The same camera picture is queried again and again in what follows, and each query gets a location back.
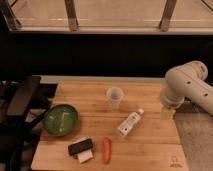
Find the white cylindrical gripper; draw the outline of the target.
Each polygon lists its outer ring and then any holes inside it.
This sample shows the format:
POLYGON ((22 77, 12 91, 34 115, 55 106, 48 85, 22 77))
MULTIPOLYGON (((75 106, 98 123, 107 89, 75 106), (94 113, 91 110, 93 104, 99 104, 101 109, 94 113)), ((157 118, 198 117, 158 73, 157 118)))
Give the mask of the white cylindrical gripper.
POLYGON ((164 120, 172 119, 174 110, 179 108, 183 104, 183 98, 171 98, 168 97, 164 92, 160 93, 160 100, 164 106, 161 110, 161 118, 164 120))

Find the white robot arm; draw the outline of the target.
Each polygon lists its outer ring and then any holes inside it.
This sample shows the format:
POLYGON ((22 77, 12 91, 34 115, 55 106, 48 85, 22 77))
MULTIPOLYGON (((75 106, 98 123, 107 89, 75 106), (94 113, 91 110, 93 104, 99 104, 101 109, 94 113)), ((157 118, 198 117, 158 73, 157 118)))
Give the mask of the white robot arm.
POLYGON ((213 86, 205 82, 208 69, 201 61, 191 61, 169 69, 161 89, 161 118, 172 119, 186 98, 213 116, 213 86))

